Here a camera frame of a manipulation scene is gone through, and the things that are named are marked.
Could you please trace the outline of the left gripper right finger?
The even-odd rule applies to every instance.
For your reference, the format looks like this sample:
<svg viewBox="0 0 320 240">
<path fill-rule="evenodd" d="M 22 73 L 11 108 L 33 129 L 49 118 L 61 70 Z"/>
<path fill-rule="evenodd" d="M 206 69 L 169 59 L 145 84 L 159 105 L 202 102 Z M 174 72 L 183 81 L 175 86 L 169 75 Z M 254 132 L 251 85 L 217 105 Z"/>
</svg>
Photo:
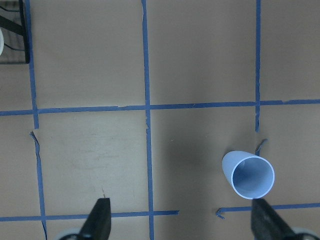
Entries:
<svg viewBox="0 0 320 240">
<path fill-rule="evenodd" d="M 291 228 L 263 198 L 253 199 L 251 231 L 256 240 L 318 240 L 306 228 Z"/>
</svg>

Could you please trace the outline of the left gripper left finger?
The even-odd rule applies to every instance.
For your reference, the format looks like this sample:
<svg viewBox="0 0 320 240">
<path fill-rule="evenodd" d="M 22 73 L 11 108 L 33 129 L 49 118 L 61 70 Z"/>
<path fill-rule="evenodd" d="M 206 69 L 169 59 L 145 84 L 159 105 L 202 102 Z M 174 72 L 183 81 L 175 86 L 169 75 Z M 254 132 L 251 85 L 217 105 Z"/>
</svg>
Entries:
<svg viewBox="0 0 320 240">
<path fill-rule="evenodd" d="M 55 240 L 108 240 L 111 228 L 111 201 L 99 198 L 80 229 L 59 233 Z"/>
</svg>

